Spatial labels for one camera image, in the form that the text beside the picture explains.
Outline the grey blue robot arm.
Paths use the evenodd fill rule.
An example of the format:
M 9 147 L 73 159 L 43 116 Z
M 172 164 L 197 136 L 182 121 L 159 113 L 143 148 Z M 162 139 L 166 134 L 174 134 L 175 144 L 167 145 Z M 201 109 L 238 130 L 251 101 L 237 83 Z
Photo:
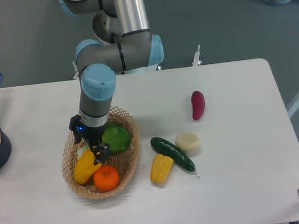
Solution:
M 108 37 L 84 40 L 76 47 L 75 66 L 80 80 L 79 113 L 70 120 L 75 143 L 85 141 L 94 163 L 111 156 L 102 141 L 108 120 L 116 74 L 156 66 L 164 59 L 161 38 L 152 34 L 144 0 L 58 0 L 74 16 L 96 12 L 116 18 L 117 27 Z

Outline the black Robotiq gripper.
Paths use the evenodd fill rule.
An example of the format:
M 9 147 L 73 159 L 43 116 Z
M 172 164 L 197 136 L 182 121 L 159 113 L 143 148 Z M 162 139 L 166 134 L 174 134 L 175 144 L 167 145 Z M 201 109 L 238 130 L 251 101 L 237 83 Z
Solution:
M 98 163 L 105 163 L 111 156 L 110 145 L 103 143 L 102 137 L 104 135 L 106 124 L 100 127 L 89 127 L 81 123 L 81 116 L 75 115 L 70 118 L 69 130 L 74 136 L 74 144 L 78 144 L 83 139 L 93 153 L 93 165 Z

